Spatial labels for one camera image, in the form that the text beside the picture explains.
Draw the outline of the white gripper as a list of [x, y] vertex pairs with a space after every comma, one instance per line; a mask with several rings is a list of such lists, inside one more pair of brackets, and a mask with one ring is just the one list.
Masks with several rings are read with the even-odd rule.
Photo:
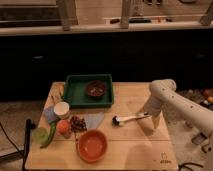
[[151, 116], [154, 128], [159, 126], [162, 106], [163, 102], [153, 95], [144, 104], [143, 110]]

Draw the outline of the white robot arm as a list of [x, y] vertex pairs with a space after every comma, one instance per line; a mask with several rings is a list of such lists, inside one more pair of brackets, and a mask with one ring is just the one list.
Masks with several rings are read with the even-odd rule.
[[154, 80], [149, 84], [150, 96], [143, 110], [157, 117], [164, 103], [179, 111], [210, 140], [211, 151], [207, 154], [203, 171], [213, 171], [213, 111], [176, 93], [172, 79]]

